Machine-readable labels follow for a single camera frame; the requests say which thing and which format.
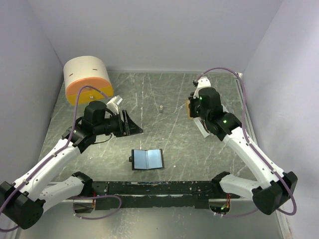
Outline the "black leather card holder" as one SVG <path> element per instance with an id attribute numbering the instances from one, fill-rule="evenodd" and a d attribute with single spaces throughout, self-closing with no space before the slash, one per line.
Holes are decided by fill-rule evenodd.
<path id="1" fill-rule="evenodd" d="M 164 168 L 162 149 L 132 149 L 129 162 L 132 170 L 155 170 Z"/>

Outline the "gold VIP card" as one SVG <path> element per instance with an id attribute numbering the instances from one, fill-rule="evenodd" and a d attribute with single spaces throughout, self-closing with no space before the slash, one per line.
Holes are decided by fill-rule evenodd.
<path id="1" fill-rule="evenodd" d="M 187 112 L 187 117 L 188 117 L 188 119 L 192 119 L 192 117 L 190 116 L 190 100 L 186 100 L 186 102 L 185 102 L 185 108 L 186 108 L 186 112 Z"/>

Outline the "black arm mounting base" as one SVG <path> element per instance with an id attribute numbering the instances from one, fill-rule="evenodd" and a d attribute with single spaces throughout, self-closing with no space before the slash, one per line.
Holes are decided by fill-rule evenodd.
<path id="1" fill-rule="evenodd" d="M 95 210 L 116 208 L 193 207 L 210 209 L 215 200 L 225 203 L 237 195 L 223 192 L 212 181 L 94 181 L 91 191 L 71 197 L 94 201 Z"/>

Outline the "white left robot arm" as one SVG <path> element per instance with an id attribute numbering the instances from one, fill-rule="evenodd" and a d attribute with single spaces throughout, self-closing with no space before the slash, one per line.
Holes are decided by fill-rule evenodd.
<path id="1" fill-rule="evenodd" d="M 73 173 L 54 186 L 48 184 L 68 162 L 95 144 L 97 136 L 123 137 L 140 133 L 143 130 L 126 110 L 115 113 L 104 102 L 90 102 L 83 116 L 76 118 L 42 160 L 13 183 L 1 183 L 0 212 L 25 230 L 37 223 L 45 211 L 65 199 L 89 198 L 93 194 L 93 180 L 82 172 Z"/>

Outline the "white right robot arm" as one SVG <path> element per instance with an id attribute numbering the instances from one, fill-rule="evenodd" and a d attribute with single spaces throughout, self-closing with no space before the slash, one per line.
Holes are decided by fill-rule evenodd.
<path id="1" fill-rule="evenodd" d="M 224 110 L 220 94 L 213 87 L 197 89 L 188 99 L 189 116 L 198 118 L 205 132 L 215 135 L 233 149 L 256 178 L 252 181 L 228 172 L 221 173 L 211 186 L 215 197 L 236 194 L 252 200 L 257 209 L 266 215 L 279 210 L 288 200 L 295 202 L 293 192 L 298 181 L 296 174 L 285 172 L 250 141 L 241 121 Z"/>

